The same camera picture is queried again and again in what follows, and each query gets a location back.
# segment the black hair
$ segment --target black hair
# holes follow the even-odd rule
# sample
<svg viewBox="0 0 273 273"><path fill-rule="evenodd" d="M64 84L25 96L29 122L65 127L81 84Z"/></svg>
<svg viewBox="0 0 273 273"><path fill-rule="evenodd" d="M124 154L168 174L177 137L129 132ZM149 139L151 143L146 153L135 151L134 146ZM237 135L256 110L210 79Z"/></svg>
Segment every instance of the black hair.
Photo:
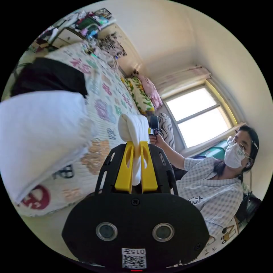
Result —
<svg viewBox="0 0 273 273"><path fill-rule="evenodd" d="M254 162L255 162L255 159L256 159L256 156L257 156L257 153L258 153L258 150L259 150L259 138L258 138L258 135L256 133L256 131L247 126L247 125L243 125L241 126L237 131L235 131L236 133L238 133L239 131L245 131L245 132L248 132L250 138L251 138L251 151L250 151L250 155L249 157L252 159L252 164L249 166L249 167L245 167L243 170L242 170L242 173L238 176L238 178L241 180L241 182L243 182L243 173L244 172L248 172L251 170L251 168L253 167L254 165ZM215 173L217 173L218 176L221 176L224 172L224 168L225 168L226 164L224 161L222 160L217 160L214 164L214 169L213 171Z"/></svg>

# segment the label sticker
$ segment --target label sticker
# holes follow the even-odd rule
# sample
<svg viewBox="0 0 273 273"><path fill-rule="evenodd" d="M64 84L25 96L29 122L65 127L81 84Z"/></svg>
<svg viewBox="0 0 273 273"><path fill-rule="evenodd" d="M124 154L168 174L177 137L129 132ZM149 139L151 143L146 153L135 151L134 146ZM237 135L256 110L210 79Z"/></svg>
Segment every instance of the label sticker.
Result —
<svg viewBox="0 0 273 273"><path fill-rule="evenodd" d="M121 253L122 253L122 268L128 268L128 269L147 268L145 248L139 248L139 249L122 248Z"/></svg>

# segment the drawer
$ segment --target drawer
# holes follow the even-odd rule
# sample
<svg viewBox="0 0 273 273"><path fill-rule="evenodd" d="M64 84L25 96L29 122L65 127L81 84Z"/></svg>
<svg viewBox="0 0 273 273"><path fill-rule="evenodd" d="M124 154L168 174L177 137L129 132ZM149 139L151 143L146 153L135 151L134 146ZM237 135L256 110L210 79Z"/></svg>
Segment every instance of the drawer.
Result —
<svg viewBox="0 0 273 273"><path fill-rule="evenodd" d="M57 47L57 48L61 48L61 47L63 47L63 46L68 46L68 45L70 45L70 44L67 43L66 41L64 41L64 40L62 40L62 39L60 39L60 38L57 37L57 38L54 40L54 42L52 43L52 45L55 46L55 47Z"/></svg>
<svg viewBox="0 0 273 273"><path fill-rule="evenodd" d="M82 41L82 38L77 34L69 31L68 29L64 29L59 35L58 38L64 40L69 44L74 44Z"/></svg>

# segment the qr code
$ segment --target qr code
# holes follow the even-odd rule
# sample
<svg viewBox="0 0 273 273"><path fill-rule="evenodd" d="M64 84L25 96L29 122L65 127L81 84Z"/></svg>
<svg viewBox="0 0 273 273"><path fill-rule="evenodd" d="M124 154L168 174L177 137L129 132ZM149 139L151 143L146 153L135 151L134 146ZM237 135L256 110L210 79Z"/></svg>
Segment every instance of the qr code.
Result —
<svg viewBox="0 0 273 273"><path fill-rule="evenodd" d="M146 268L146 256L122 255L122 267L130 269Z"/></svg>

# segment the camera lens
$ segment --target camera lens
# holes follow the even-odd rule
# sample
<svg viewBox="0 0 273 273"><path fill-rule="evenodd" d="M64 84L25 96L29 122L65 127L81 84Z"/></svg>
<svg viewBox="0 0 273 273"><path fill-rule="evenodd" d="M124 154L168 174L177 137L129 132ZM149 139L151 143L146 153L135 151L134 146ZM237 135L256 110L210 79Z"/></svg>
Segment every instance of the camera lens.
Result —
<svg viewBox="0 0 273 273"><path fill-rule="evenodd" d="M96 228L96 234L103 241L112 241L117 237L117 228L111 223L101 223Z"/></svg>
<svg viewBox="0 0 273 273"><path fill-rule="evenodd" d="M174 228L168 223L161 223L154 227L153 237L158 242L167 242L174 235Z"/></svg>

